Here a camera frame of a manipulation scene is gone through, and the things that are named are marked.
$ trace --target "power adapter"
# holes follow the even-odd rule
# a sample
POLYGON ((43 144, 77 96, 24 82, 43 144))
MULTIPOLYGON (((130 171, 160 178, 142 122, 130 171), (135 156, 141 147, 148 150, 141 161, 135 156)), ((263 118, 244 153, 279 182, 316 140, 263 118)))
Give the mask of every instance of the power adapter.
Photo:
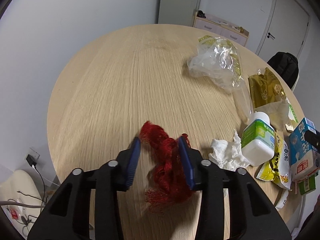
POLYGON ((28 154, 26 160, 27 160, 27 162, 29 163, 29 165, 30 165, 32 168, 35 168, 35 167, 36 167, 37 162, 36 162, 36 160, 35 160, 30 154, 28 154))

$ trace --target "drawer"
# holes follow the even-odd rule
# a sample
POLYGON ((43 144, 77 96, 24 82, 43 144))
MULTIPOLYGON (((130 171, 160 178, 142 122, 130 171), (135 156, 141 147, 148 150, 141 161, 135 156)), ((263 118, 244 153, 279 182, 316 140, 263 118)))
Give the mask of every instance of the drawer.
POLYGON ((206 31, 209 31, 212 33, 216 33, 218 35, 220 35, 220 33, 222 31, 222 27, 220 27, 219 25, 209 23, 206 21, 202 21, 199 19, 196 19, 195 27, 198 29, 202 29, 202 30, 206 30, 206 31))
POLYGON ((239 43, 240 45, 244 46, 245 42, 247 41, 247 38, 244 36, 241 36, 238 33, 235 33, 233 31, 230 31, 228 29, 223 28, 221 30, 221 36, 226 37, 227 39, 231 41, 235 41, 236 43, 239 43))

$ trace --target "green label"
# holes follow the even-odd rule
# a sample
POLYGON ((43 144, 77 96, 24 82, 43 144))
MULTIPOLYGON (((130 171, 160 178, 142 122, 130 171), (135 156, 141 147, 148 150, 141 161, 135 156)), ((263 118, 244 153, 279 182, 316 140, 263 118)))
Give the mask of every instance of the green label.
POLYGON ((252 140, 258 139, 274 151, 275 149, 275 132, 274 130, 260 119, 256 119, 243 132, 241 148, 246 146, 252 140))
POLYGON ((294 120, 295 120, 296 122, 298 122, 296 113, 294 112, 294 110, 293 110, 293 108, 292 108, 292 105, 289 104, 289 108, 290 108, 290 110, 291 110, 291 112, 292 112, 292 115, 293 115, 293 117, 294 117, 294 120))

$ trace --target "white cable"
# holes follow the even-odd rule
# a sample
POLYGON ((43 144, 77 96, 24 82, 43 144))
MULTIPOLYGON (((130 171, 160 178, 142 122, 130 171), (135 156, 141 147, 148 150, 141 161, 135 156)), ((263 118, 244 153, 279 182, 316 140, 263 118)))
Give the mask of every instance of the white cable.
POLYGON ((44 208, 45 207, 45 206, 33 206, 33 205, 28 205, 24 203, 15 202, 15 201, 0 201, 0 206, 7 206, 7 205, 28 207, 28 208, 44 208))
POLYGON ((44 176, 42 176, 42 178, 43 178, 43 179, 45 179, 45 180, 47 180, 48 182, 50 182, 50 183, 52 183, 52 184, 54 184, 54 185, 56 185, 56 186, 60 187, 60 185, 55 184, 54 182, 52 182, 52 181, 50 181, 50 180, 46 179, 44 176))
POLYGON ((44 179, 45 179, 45 180, 47 180, 48 182, 50 182, 50 183, 52 183, 52 184, 54 184, 54 185, 56 185, 56 186, 60 187, 60 185, 55 184, 54 182, 52 182, 52 181, 50 181, 50 180, 46 179, 44 176, 42 176, 42 178, 44 178, 44 179))

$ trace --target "white door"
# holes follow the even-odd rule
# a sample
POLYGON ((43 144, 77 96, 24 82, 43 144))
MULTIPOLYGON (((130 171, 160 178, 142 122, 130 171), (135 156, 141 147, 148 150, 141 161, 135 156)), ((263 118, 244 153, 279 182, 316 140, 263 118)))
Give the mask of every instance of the white door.
POLYGON ((275 10, 258 56, 268 61, 277 52, 298 56, 309 15, 295 0, 276 0, 275 10))

